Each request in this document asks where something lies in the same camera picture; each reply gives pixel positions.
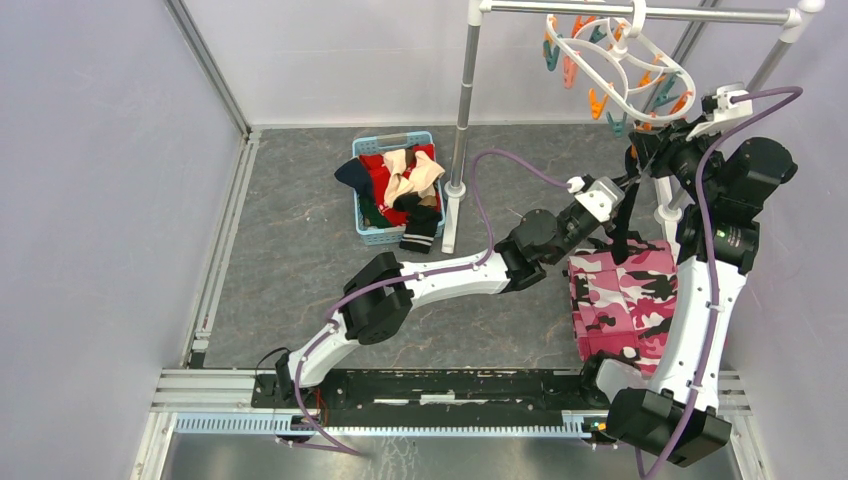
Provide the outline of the white clip hanger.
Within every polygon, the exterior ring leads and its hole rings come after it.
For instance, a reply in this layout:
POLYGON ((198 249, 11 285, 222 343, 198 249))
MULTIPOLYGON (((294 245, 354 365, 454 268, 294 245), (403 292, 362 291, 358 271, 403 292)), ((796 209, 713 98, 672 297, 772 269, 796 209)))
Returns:
POLYGON ((578 65, 579 76, 585 76, 589 88, 595 87, 608 92, 609 100, 601 118, 616 107, 626 112, 631 121, 658 124, 684 118, 696 104, 696 86, 691 75, 664 52, 645 34, 647 3, 633 1, 634 12, 628 17, 577 16, 571 33, 562 34, 557 27, 548 27, 553 40, 560 47, 558 65, 562 67, 565 56, 578 65), (676 101, 656 110, 652 109, 654 96, 670 75, 677 75, 672 90, 678 98, 685 91, 692 91, 684 109, 670 115, 676 101))

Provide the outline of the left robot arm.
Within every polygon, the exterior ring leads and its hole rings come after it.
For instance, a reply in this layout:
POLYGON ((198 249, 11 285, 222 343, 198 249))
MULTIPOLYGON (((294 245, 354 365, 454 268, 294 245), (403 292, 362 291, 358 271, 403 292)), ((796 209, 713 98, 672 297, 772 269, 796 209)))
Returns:
POLYGON ((392 253, 377 255, 345 285, 321 330, 276 362, 276 394, 290 407, 306 405, 314 387, 342 359, 360 346, 393 337, 419 307, 535 285, 546 277, 546 266, 610 226, 635 182, 635 176, 573 177, 566 186, 574 200, 559 214, 532 210, 507 237, 474 255, 428 264, 400 262, 392 253))

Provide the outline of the pink camouflage bag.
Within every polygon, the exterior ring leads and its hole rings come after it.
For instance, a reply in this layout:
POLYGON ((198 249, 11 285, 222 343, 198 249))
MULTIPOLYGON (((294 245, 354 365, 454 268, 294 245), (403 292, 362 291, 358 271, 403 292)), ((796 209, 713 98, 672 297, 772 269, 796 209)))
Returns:
POLYGON ((676 307, 677 265, 670 244, 630 239, 620 264, 609 245, 579 249, 568 257, 565 275, 580 359, 604 353, 653 375, 676 307))

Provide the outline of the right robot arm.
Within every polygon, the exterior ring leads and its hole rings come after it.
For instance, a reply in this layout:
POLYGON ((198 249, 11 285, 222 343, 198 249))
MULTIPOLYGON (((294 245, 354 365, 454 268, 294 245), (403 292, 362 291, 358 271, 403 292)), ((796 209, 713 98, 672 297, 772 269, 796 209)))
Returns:
POLYGON ((632 361, 597 353, 586 361, 577 392, 591 408, 608 405, 604 436, 688 467, 730 440, 732 426, 718 414, 725 338, 759 250, 755 218, 798 166, 766 137, 743 141, 728 158, 714 150, 717 136, 688 141, 632 133, 631 140, 641 165, 654 177, 677 179, 692 201, 676 227, 676 305, 650 377, 632 361))

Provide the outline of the black white-striped sock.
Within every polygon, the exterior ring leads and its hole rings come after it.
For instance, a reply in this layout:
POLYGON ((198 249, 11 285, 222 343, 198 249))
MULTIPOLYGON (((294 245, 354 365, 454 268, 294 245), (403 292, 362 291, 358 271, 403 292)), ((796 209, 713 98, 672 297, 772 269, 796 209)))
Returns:
POLYGON ((634 146, 625 150, 624 167, 626 175, 615 181, 623 190, 624 198, 617 206, 615 216, 612 219, 612 229, 608 232, 612 241, 611 254, 616 265, 623 264, 629 256, 630 222, 641 185, 640 163, 634 146))

